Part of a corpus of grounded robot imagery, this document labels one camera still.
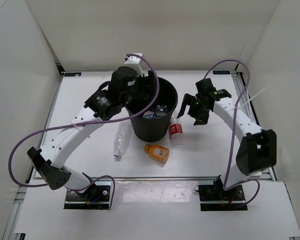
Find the red label clear bottle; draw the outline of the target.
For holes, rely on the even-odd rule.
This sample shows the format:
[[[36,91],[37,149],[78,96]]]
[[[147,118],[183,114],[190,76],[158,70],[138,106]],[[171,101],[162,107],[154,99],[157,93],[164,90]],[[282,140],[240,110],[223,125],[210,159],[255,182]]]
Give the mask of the red label clear bottle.
[[[179,118],[173,113],[169,124],[169,138],[172,145],[183,143],[183,128]]]

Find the small clear black-cap bottle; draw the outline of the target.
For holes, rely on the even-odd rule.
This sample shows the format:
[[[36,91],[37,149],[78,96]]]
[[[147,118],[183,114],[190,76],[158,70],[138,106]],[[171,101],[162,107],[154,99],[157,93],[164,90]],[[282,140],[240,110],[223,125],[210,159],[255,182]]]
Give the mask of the small clear black-cap bottle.
[[[164,104],[157,104],[155,107],[154,107],[154,113],[155,113],[155,117],[156,118],[160,118],[160,117],[163,117],[165,115],[167,115],[169,112],[169,108],[167,105],[164,105]]]

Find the tall clear crushed bottle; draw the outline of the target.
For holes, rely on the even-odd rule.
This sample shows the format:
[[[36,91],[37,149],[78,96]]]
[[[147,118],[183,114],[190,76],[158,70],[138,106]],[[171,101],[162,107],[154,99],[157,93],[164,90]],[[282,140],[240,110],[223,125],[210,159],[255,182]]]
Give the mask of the tall clear crushed bottle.
[[[113,155],[115,158],[121,158],[128,149],[132,129],[133,127],[130,120],[121,121],[119,123],[113,142]]]

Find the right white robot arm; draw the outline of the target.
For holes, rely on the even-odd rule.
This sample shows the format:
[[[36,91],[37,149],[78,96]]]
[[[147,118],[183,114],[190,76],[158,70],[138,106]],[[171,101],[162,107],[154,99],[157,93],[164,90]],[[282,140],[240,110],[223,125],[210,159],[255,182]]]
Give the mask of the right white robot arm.
[[[219,116],[231,129],[231,139],[239,141],[237,153],[234,144],[230,144],[226,172],[218,177],[220,184],[215,186],[214,193],[220,200],[228,199],[233,188],[247,181],[249,176],[277,163],[277,135],[272,129],[265,130],[254,123],[233,102],[226,89],[216,89],[210,78],[196,82],[197,94],[186,93],[183,97],[178,117],[184,113],[194,118],[195,125],[206,125],[209,114]]]

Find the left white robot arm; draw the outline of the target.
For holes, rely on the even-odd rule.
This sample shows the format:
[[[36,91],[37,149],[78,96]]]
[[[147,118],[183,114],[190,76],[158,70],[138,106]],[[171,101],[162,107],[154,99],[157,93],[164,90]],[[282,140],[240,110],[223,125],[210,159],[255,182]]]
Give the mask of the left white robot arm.
[[[76,190],[83,200],[93,198],[94,186],[87,176],[65,166],[67,159],[85,139],[130,102],[153,102],[158,86],[153,71],[144,75],[131,67],[121,66],[84,102],[70,128],[62,129],[38,149],[31,147],[27,155],[49,188],[65,187]]]

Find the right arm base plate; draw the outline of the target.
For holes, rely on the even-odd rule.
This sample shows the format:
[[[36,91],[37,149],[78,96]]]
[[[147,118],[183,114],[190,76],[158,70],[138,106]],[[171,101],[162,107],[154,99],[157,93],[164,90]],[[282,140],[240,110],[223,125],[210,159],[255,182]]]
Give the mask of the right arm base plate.
[[[224,191],[216,185],[195,185],[195,193],[199,194],[201,212],[247,211],[246,198],[242,185]]]

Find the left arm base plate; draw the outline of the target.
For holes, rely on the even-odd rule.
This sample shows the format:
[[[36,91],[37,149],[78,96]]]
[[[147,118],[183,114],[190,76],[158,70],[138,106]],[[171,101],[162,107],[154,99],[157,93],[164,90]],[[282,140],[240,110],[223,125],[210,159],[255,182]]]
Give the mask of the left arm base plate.
[[[83,193],[68,190],[63,208],[65,210],[108,210],[110,208],[113,183],[97,181],[95,186]]]

